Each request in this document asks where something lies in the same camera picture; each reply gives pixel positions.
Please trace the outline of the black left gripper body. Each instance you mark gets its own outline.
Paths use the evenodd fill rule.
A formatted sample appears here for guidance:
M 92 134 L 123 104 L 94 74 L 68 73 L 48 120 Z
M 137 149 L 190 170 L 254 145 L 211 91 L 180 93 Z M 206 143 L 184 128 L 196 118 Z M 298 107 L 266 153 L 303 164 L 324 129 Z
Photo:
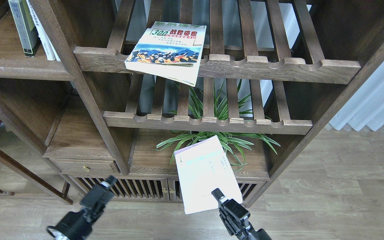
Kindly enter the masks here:
M 70 211 L 56 226 L 49 225 L 47 232 L 55 240 L 85 240 L 92 232 L 92 224 L 85 216 L 85 210 Z

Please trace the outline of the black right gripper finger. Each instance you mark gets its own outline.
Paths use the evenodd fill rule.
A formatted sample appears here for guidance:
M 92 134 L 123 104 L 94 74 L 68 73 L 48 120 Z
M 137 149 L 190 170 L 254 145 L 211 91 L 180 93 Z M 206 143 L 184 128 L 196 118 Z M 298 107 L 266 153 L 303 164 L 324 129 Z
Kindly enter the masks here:
M 219 217 L 228 233 L 237 238 L 249 238 L 251 225 L 248 218 L 250 213 L 236 200 L 228 199 L 219 188 L 211 193 L 218 202 Z

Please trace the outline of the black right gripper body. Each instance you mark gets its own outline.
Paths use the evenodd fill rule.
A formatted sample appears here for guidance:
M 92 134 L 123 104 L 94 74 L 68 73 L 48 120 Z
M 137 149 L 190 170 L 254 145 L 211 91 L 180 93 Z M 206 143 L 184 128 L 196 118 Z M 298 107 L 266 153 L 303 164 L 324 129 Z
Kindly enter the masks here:
M 255 231 L 254 229 L 244 230 L 239 234 L 239 240 L 271 240 L 272 238 L 264 229 Z

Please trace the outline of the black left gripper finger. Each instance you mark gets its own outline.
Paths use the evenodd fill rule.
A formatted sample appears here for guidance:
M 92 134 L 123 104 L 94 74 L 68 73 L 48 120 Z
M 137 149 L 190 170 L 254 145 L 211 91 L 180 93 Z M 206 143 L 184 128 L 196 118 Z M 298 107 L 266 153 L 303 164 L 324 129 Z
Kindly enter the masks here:
M 115 182 L 116 178 L 109 176 L 105 181 L 95 184 L 87 193 L 80 202 L 85 217 L 100 217 L 103 214 L 105 206 L 115 196 L 111 191 Z

